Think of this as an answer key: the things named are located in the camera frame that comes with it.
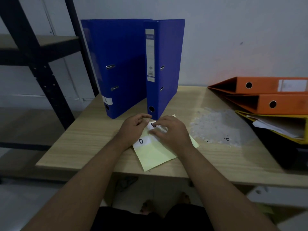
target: stack of binders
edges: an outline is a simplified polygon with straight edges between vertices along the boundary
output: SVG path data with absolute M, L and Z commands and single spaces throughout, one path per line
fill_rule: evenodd
M 234 77 L 211 85 L 284 169 L 308 171 L 308 78 Z
M 147 98 L 158 120 L 177 92 L 184 19 L 81 20 L 107 115 Z

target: black pants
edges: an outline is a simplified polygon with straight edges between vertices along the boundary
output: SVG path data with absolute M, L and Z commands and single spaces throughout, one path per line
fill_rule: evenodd
M 202 230 L 214 230 L 205 209 L 190 204 L 177 204 L 173 206 L 164 219 L 156 213 L 150 213 L 146 216 L 111 207 L 100 207 L 91 231 L 112 227 L 123 227 L 125 229 L 130 227 L 134 229 L 144 228 L 147 230 L 165 227 L 196 227 Z

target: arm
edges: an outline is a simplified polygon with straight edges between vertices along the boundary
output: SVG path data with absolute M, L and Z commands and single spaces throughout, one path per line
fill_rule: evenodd
M 245 195 L 229 182 L 191 143 L 185 125 L 173 116 L 153 125 L 168 128 L 167 133 L 151 130 L 170 147 L 193 181 L 215 230 L 277 230 Z
M 117 135 L 25 225 L 28 230 L 90 230 L 114 166 L 141 136 L 149 114 L 126 119 Z

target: person's left hand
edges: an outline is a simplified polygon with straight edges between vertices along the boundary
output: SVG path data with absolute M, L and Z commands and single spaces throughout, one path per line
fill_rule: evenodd
M 143 129 L 149 123 L 148 120 L 143 118 L 151 118 L 152 115 L 139 113 L 135 116 L 131 116 L 127 118 L 118 133 L 115 135 L 114 139 L 123 146 L 124 149 L 129 148 L 135 142 L 138 141 L 139 137 L 141 136 Z

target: foot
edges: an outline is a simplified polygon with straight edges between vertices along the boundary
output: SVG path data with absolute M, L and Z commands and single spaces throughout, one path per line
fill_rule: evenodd
M 156 212 L 156 209 L 153 205 L 153 202 L 152 200 L 147 200 L 143 203 L 142 205 L 142 208 L 140 210 L 140 213 L 143 214 L 143 215 L 148 215 L 150 214 L 151 212 Z
M 190 201 L 189 196 L 185 192 L 182 192 L 177 203 L 178 204 L 191 204 L 191 201 Z

